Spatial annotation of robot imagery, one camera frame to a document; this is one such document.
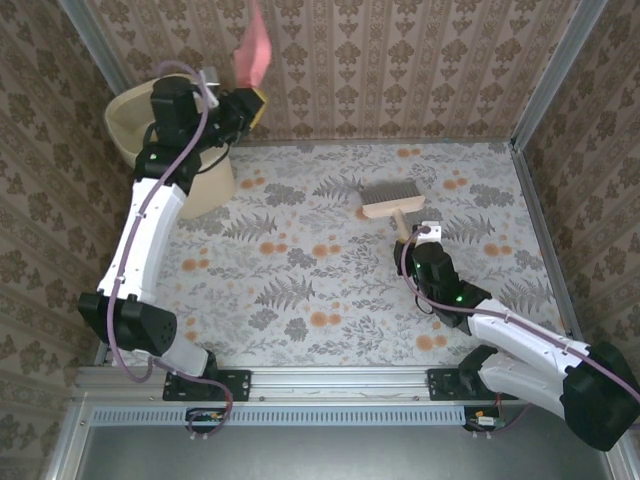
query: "black mounting bracket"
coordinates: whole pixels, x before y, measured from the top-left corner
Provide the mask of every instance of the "black mounting bracket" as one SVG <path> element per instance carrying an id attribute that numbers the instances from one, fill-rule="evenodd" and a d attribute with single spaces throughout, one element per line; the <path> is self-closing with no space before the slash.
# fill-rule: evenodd
<path id="1" fill-rule="evenodd" d="M 251 370 L 218 370 L 215 381 L 233 395 L 234 402 L 247 402 L 251 393 Z M 206 383 L 195 383 L 167 373 L 162 391 L 165 402 L 224 402 L 224 392 Z"/>
<path id="2" fill-rule="evenodd" d="M 478 372 L 484 361 L 498 350 L 479 345 L 458 365 L 458 368 L 431 368 L 427 370 L 427 386 L 431 400 L 495 400 L 492 392 L 480 379 Z M 515 397 L 503 395 L 503 400 Z"/>

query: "pink cloth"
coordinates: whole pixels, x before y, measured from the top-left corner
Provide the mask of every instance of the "pink cloth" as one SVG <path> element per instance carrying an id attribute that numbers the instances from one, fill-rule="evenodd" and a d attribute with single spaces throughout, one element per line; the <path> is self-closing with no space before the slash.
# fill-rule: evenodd
<path id="1" fill-rule="evenodd" d="M 259 87 L 271 62 L 271 41 L 258 0 L 250 0 L 252 18 L 242 43 L 233 52 L 238 87 Z"/>

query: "white connector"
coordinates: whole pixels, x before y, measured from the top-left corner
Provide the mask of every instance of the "white connector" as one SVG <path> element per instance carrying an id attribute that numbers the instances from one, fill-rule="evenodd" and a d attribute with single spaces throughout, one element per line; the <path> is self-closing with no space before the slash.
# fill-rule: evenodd
<path id="1" fill-rule="evenodd" d="M 440 243 L 440 240 L 442 240 L 442 227 L 439 222 L 427 220 L 422 222 L 422 226 L 429 227 L 430 230 L 418 235 L 418 238 L 416 239 L 416 247 L 423 243 Z"/>
<path id="2" fill-rule="evenodd" d="M 211 89 L 220 86 L 218 72 L 215 67 L 204 67 L 199 73 L 202 82 L 207 86 L 207 105 L 209 105 L 209 109 L 216 108 L 220 105 L 220 101 Z"/>

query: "metal bracket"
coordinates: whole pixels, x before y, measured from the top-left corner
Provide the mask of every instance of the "metal bracket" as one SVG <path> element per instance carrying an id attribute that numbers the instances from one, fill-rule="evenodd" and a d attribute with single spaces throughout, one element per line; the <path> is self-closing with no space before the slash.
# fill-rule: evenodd
<path id="1" fill-rule="evenodd" d="M 251 370 L 218 370 L 217 382 L 225 385 L 234 402 L 247 402 L 251 393 Z M 213 386 L 194 383 L 167 373 L 162 390 L 166 402 L 224 402 L 224 392 Z"/>
<path id="2" fill-rule="evenodd" d="M 442 240 L 442 228 L 440 227 L 440 222 L 433 221 L 424 221 L 421 224 L 422 227 L 430 227 L 430 230 L 426 233 L 421 233 L 418 235 L 416 240 L 416 247 L 418 245 L 422 245 L 423 243 L 438 243 Z"/>
<path id="3" fill-rule="evenodd" d="M 496 392 L 487 389 L 482 382 L 474 382 L 473 387 L 465 382 L 458 368 L 434 368 L 427 370 L 427 386 L 432 401 L 491 401 Z M 503 400 L 517 400 L 516 397 L 503 394 Z"/>

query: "wooden brush handle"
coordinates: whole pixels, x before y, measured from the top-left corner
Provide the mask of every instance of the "wooden brush handle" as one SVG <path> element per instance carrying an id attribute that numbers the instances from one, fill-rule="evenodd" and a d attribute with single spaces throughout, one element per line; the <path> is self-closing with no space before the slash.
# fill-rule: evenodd
<path id="1" fill-rule="evenodd" d="M 398 224 L 398 240 L 406 243 L 406 241 L 409 240 L 411 233 L 409 232 L 409 227 L 407 227 L 407 222 L 404 220 L 402 210 L 396 208 L 393 211 L 393 218 L 396 219 L 396 223 Z"/>

